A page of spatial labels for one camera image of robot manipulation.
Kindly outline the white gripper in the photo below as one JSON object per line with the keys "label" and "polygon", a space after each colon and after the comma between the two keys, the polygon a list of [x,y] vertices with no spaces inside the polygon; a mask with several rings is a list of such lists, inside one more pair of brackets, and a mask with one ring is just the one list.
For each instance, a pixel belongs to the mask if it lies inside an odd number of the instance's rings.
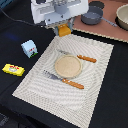
{"label": "white gripper", "polygon": [[70,30],[73,31],[75,16],[88,11],[88,0],[31,0],[31,12],[35,24],[47,28],[56,26],[54,33],[59,36],[59,24],[65,24],[70,18]]}

